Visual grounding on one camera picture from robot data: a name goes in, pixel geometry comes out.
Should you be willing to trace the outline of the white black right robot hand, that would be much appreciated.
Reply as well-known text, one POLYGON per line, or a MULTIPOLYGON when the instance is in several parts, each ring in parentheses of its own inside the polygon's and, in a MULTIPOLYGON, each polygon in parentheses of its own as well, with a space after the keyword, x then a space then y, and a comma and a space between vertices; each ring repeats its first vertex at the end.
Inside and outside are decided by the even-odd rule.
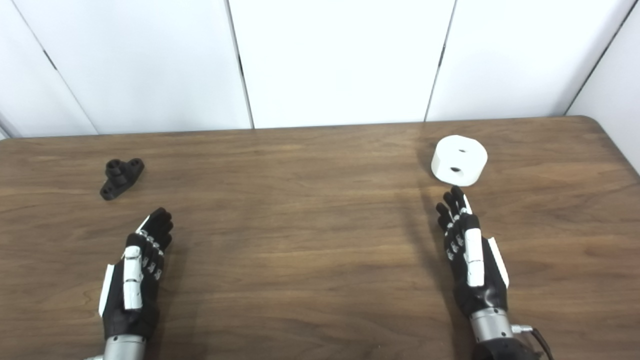
POLYGON ((437 203, 443 248, 454 280, 454 301, 470 317, 481 310, 509 309, 509 276, 493 237, 483 235, 480 219, 459 186, 452 186, 437 203))

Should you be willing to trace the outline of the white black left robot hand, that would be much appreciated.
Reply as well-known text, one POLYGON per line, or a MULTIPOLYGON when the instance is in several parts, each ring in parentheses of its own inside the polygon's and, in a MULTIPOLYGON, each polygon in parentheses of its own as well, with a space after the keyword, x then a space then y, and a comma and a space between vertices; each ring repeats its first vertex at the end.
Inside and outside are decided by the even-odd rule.
POLYGON ((126 237, 119 261, 107 265, 98 306, 104 339, 153 337, 160 321, 160 278, 173 227, 171 213, 158 207, 126 237))

